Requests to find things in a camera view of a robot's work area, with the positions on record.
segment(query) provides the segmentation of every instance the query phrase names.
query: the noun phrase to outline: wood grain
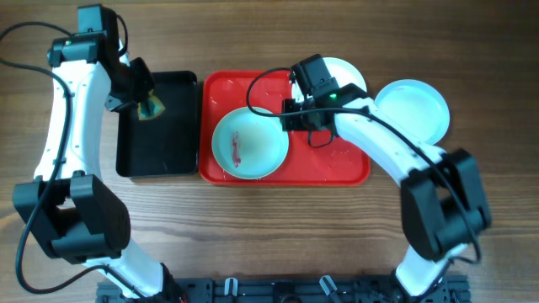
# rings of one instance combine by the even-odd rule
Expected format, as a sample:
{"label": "wood grain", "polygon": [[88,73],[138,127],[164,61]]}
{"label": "wood grain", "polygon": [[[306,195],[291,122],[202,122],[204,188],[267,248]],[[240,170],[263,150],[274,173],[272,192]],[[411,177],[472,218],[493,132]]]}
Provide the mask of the wood grain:
{"label": "wood grain", "polygon": [[[451,109],[441,142],[477,157],[494,216],[476,302],[539,298],[539,4],[506,1],[109,1],[130,31],[130,53],[153,71],[290,66],[322,53],[363,72],[376,94],[391,81],[432,84]],[[0,29],[42,20],[74,30],[88,1],[4,0]],[[57,33],[20,29],[0,56],[46,66]],[[29,182],[51,112],[51,80],[0,66],[0,302],[91,302],[98,274],[54,295],[21,290],[13,274],[23,223],[13,186]],[[356,188],[225,188],[198,175],[132,182],[115,173],[117,117],[105,113],[104,181],[127,204],[132,236],[176,277],[384,274],[403,256],[398,189],[376,165]],[[80,268],[48,260],[35,241],[28,280],[52,285]]]}

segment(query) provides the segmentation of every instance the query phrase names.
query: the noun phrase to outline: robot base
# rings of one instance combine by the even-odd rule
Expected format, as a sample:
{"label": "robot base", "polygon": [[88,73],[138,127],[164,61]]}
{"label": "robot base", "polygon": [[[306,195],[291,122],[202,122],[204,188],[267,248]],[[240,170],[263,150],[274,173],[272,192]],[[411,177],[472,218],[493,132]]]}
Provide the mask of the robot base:
{"label": "robot base", "polygon": [[[331,299],[315,279],[239,280],[237,288],[225,295],[225,280],[176,279],[189,303],[328,303]],[[342,303],[393,302],[397,289],[391,275],[362,276],[355,279],[335,279]],[[422,303],[470,303],[467,277],[446,276],[433,294]],[[112,283],[99,284],[96,303],[127,303],[120,288]]]}

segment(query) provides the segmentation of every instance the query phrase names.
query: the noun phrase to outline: black cable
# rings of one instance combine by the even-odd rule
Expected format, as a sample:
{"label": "black cable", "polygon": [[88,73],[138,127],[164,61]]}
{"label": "black cable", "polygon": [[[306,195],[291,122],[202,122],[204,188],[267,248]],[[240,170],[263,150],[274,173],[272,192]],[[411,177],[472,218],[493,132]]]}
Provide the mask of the black cable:
{"label": "black cable", "polygon": [[[58,30],[58,31],[60,31],[60,32],[66,34],[66,35],[69,35],[69,36],[72,35],[67,30],[62,29],[62,28],[60,28],[60,27],[58,27],[56,25],[53,25],[53,24],[48,24],[48,23],[45,23],[45,22],[23,22],[23,23],[15,24],[15,25],[10,26],[9,28],[5,29],[2,32],[2,34],[0,35],[0,42],[11,31],[13,31],[15,29],[18,29],[18,28],[21,28],[21,27],[24,27],[24,26],[30,26],[30,25],[45,26],[45,27],[50,28],[50,29],[56,29],[56,30]],[[38,211],[42,208],[45,201],[51,195],[52,185],[53,185],[54,181],[56,180],[56,177],[58,176],[58,173],[60,171],[61,164],[64,161],[63,160],[64,159],[64,153],[65,153],[65,150],[66,150],[67,137],[69,135],[69,125],[70,125],[71,116],[72,116],[72,95],[71,95],[71,91],[69,89],[69,86],[66,84],[66,82],[64,82],[54,72],[48,71],[45,68],[41,68],[41,67],[38,67],[38,66],[30,66],[30,65],[11,62],[11,61],[6,61],[1,57],[0,57],[0,63],[2,63],[3,65],[6,65],[6,66],[10,66],[10,67],[15,67],[15,68],[20,68],[20,69],[24,69],[24,70],[40,72],[40,73],[43,73],[43,74],[45,74],[45,75],[47,75],[49,77],[52,77],[53,79],[58,81],[58,83],[60,84],[61,88],[64,91],[64,99],[66,100],[66,115],[65,115],[65,119],[64,119],[64,126],[63,126],[62,131],[61,131],[60,145],[58,146],[58,153],[56,155],[56,160],[54,162],[54,167],[52,169],[52,173],[51,173],[51,176],[49,178],[49,182],[47,182],[47,184],[45,186],[45,189],[43,189],[43,192],[41,193],[41,196],[40,196],[37,204],[35,205],[34,209],[32,210],[32,213],[30,214],[28,222],[26,223],[26,226],[24,227],[23,233],[22,233],[22,235],[20,237],[20,240],[19,240],[19,247],[17,249],[17,256],[16,256],[16,260],[15,260],[15,274],[17,275],[17,280],[19,281],[20,285],[23,287],[23,289],[25,289],[26,291],[28,291],[28,292],[30,292],[32,294],[37,294],[37,295],[50,294],[52,292],[55,292],[55,291],[58,291],[58,290],[61,290],[61,289],[65,288],[66,286],[68,286],[71,283],[77,281],[78,279],[81,279],[84,275],[86,275],[86,274],[88,274],[88,273],[90,273],[90,272],[92,272],[94,270],[102,269],[102,270],[105,271],[106,274],[112,275],[114,278],[116,278],[118,281],[120,281],[120,283],[122,283],[126,288],[128,288],[134,294],[138,295],[140,298],[143,299],[144,296],[138,290],[136,290],[133,285],[129,285],[122,277],[120,277],[113,270],[110,270],[110,268],[108,266],[106,266],[106,265],[96,265],[96,266],[86,268],[82,272],[80,272],[80,273],[74,275],[73,277],[71,277],[66,282],[64,282],[62,284],[59,284],[57,286],[54,286],[54,287],[47,288],[47,289],[36,289],[36,288],[30,286],[28,284],[28,282],[26,282],[26,279],[24,278],[24,274],[23,274],[24,249],[26,247],[26,241],[28,240],[28,236],[30,234],[32,226],[33,226],[33,224],[35,222],[35,217],[37,216]]]}
{"label": "black cable", "polygon": [[447,264],[445,267],[440,271],[440,274],[438,277],[432,282],[432,284],[429,286],[429,288],[421,295],[421,297],[425,297],[436,287],[438,284],[438,281],[444,276],[447,269],[450,267],[451,264],[453,264],[456,260],[462,261],[464,263],[469,264],[477,264],[481,262],[482,253],[481,253],[481,247],[479,245],[478,237],[475,233],[475,231],[472,229],[472,225],[470,224],[470,221],[468,220],[466,216],[466,210],[464,209],[464,206],[462,205],[461,200],[458,198],[458,195],[456,194],[456,191],[453,189],[453,186],[449,182],[449,180],[446,178],[445,174],[436,166],[430,158],[427,157],[421,151],[420,148],[418,148],[413,142],[411,142],[406,136],[401,134],[398,130],[396,130],[393,126],[389,125],[386,121],[381,120],[380,118],[376,117],[375,115],[371,114],[367,111],[364,111],[363,109],[346,109],[346,108],[322,108],[322,109],[306,109],[294,113],[281,113],[281,114],[267,114],[267,113],[261,113],[253,108],[250,102],[250,93],[253,89],[254,84],[261,79],[262,77],[267,76],[268,74],[272,72],[280,72],[280,71],[288,71],[293,72],[289,67],[277,67],[270,69],[266,72],[261,73],[258,75],[249,85],[247,89],[247,96],[246,96],[246,102],[247,107],[255,114],[264,116],[264,117],[274,117],[274,118],[283,118],[283,117],[291,117],[295,115],[302,115],[302,114],[314,114],[314,113],[334,113],[334,114],[358,114],[361,116],[366,117],[367,119],[371,119],[378,124],[384,126],[386,129],[390,130],[395,136],[397,136],[401,141],[403,141],[412,151],[414,151],[418,156],[420,156],[427,164],[429,164],[430,168],[434,172],[435,176],[438,178],[438,180],[442,183],[442,185],[449,190],[451,196],[453,197],[456,207],[458,209],[459,214],[462,217],[462,220],[464,221],[464,225],[467,228],[468,234],[470,236],[470,242],[473,244],[473,249],[475,250],[476,258],[475,260],[471,260],[470,258],[464,258],[461,256],[454,256],[449,257],[447,259]]}
{"label": "black cable", "polygon": [[129,43],[129,36],[127,35],[127,26],[125,26],[124,19],[118,14],[116,15],[116,17],[121,22],[121,26],[124,27],[124,33],[125,33],[124,47],[122,47],[121,50],[118,51],[118,57],[121,57],[121,56],[125,55],[125,53],[127,52],[127,44]]}

